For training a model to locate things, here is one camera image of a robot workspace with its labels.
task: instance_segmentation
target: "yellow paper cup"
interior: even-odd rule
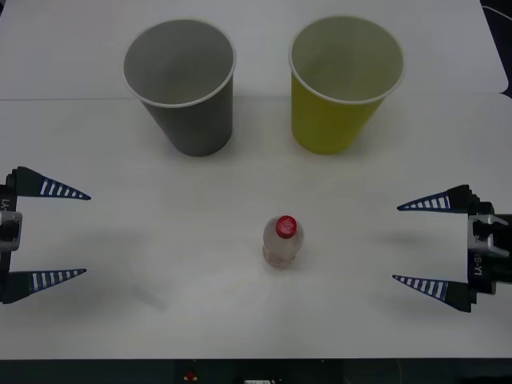
[[[404,57],[384,28],[354,16],[317,20],[290,45],[292,131],[317,154],[347,148],[402,80]]]

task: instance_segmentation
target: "plastic bottle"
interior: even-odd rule
[[[304,230],[291,216],[276,216],[263,231],[263,257],[276,268],[287,268],[304,241]]]

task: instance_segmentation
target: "gray paper cup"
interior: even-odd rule
[[[234,45],[219,28],[172,20],[136,37],[122,72],[180,152],[207,156],[223,148],[233,130],[235,64]]]

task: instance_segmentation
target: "red bottle cap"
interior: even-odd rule
[[[291,216],[281,216],[275,225],[280,238],[291,238],[297,233],[297,222]]]

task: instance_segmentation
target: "paper cup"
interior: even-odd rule
[[[289,60],[292,131],[317,154],[347,148],[404,73],[395,38],[353,16],[309,24],[292,41]]]
[[[136,37],[123,77],[179,151],[207,156],[231,136],[235,64],[234,45],[219,28],[173,20]]]

